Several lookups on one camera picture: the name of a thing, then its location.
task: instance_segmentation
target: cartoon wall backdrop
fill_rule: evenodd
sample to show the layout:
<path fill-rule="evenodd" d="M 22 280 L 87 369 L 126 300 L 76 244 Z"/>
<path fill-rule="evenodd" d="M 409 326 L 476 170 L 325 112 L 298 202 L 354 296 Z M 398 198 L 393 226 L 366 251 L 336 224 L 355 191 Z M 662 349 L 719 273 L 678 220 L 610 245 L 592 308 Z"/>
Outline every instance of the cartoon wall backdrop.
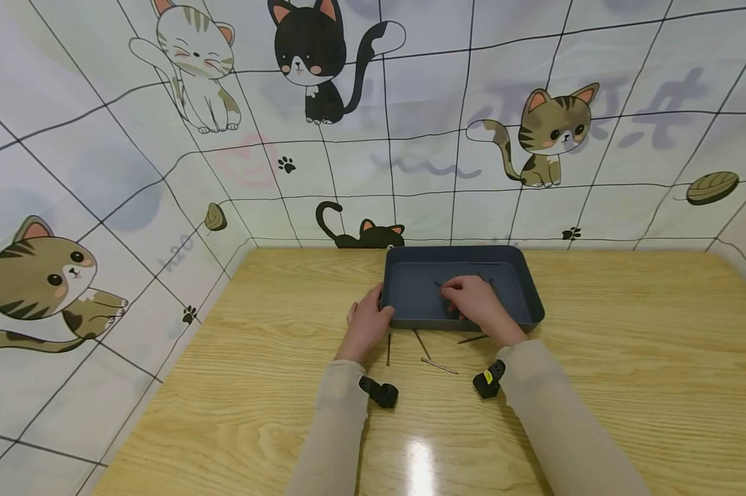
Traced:
<path fill-rule="evenodd" d="M 90 494 L 248 251 L 488 244 L 746 278 L 746 0 L 0 1 L 0 494 Z"/>

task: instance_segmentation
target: cartoon cat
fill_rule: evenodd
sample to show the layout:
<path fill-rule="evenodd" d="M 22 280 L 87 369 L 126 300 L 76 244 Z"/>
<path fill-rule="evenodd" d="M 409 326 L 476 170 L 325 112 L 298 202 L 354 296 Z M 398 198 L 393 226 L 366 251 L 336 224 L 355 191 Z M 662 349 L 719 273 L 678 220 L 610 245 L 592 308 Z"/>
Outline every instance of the cartoon cat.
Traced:
<path fill-rule="evenodd" d="M 290 83 L 306 88 L 307 122 L 334 124 L 350 114 L 362 98 L 364 71 L 373 57 L 404 45 L 406 30 L 394 21 L 369 28 L 356 54 L 356 79 L 348 105 L 331 79 L 345 67 L 346 46 L 337 0 L 317 0 L 314 7 L 295 7 L 284 0 L 268 0 L 277 25 L 274 49 L 279 68 Z"/>
<path fill-rule="evenodd" d="M 552 98 L 536 89 L 526 99 L 519 128 L 519 144 L 532 155 L 521 174 L 510 160 L 510 137 L 505 126 L 490 119 L 473 122 L 466 137 L 473 141 L 494 142 L 502 151 L 505 174 L 531 187 L 560 184 L 560 154 L 580 146 L 590 127 L 590 103 L 599 84 L 587 85 L 571 95 Z"/>
<path fill-rule="evenodd" d="M 166 74 L 176 109 L 201 134 L 238 129 L 238 104 L 219 82 L 232 72 L 235 30 L 170 0 L 152 0 L 152 6 L 160 47 L 133 38 L 129 50 Z"/>
<path fill-rule="evenodd" d="M 0 348 L 61 353 L 111 329 L 127 300 L 91 288 L 96 273 L 97 261 L 89 250 L 54 236 L 44 220 L 29 216 L 0 252 L 0 312 L 20 320 L 60 313 L 77 338 L 43 341 L 0 329 Z"/>
<path fill-rule="evenodd" d="M 373 224 L 372 220 L 364 219 L 359 226 L 359 239 L 347 234 L 334 234 L 328 229 L 324 220 L 324 210 L 332 209 L 342 212 L 342 206 L 334 202 L 321 202 L 315 210 L 315 218 L 324 233 L 327 234 L 337 247 L 361 247 L 362 249 L 385 249 L 385 247 L 403 246 L 403 231 L 406 228 L 400 224 L 388 227 Z"/>

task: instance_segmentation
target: dark gray tray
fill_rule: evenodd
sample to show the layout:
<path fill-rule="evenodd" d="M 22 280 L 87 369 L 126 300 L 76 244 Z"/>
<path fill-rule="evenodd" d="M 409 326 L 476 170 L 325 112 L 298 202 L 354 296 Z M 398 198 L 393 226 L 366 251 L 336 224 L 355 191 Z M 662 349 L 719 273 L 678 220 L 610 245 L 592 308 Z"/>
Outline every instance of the dark gray tray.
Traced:
<path fill-rule="evenodd" d="M 436 284 L 478 273 L 493 281 L 499 301 L 525 333 L 543 320 L 524 255 L 513 246 L 394 247 L 386 255 L 382 307 L 395 307 L 391 325 L 396 329 L 478 331 L 471 320 L 447 315 Z"/>

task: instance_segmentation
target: black wrist strap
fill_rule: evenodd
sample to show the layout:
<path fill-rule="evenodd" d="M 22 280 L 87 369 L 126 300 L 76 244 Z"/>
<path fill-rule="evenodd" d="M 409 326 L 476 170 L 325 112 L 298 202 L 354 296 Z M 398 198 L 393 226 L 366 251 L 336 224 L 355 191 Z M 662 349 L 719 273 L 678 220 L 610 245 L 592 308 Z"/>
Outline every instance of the black wrist strap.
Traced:
<path fill-rule="evenodd" d="M 486 371 L 474 376 L 472 385 L 476 388 L 478 395 L 483 399 L 497 396 L 499 392 L 499 380 L 505 373 L 505 364 L 497 360 Z"/>
<path fill-rule="evenodd" d="M 382 408 L 395 408 L 397 403 L 398 390 L 392 384 L 379 384 L 366 375 L 359 380 L 359 387 L 362 391 L 368 393 L 373 401 L 378 403 Z"/>

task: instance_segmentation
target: wood grain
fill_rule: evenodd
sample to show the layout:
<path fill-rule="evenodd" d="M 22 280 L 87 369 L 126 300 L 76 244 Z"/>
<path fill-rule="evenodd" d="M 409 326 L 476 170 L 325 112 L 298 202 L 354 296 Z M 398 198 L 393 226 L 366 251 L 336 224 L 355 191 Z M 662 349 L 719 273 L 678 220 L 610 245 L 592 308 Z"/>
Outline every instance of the wood grain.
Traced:
<path fill-rule="evenodd" d="M 705 253 L 526 251 L 546 319 L 534 332 L 655 495 L 746 495 L 746 282 Z M 282 494 L 345 314 L 384 251 L 259 249 L 247 260 L 106 470 L 96 496 Z M 549 495 L 502 396 L 472 377 L 489 340 L 393 330 L 369 375 L 358 494 Z"/>

